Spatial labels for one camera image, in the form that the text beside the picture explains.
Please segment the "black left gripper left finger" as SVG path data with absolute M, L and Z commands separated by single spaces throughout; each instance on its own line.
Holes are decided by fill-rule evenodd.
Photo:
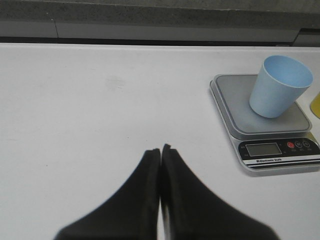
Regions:
M 161 153 L 144 152 L 126 182 L 102 205 L 62 228 L 57 240 L 155 240 Z

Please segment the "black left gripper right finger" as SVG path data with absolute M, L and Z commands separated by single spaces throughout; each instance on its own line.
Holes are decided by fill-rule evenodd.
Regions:
M 161 206 L 170 240 L 279 239 L 271 227 L 209 190 L 168 144 L 162 149 Z

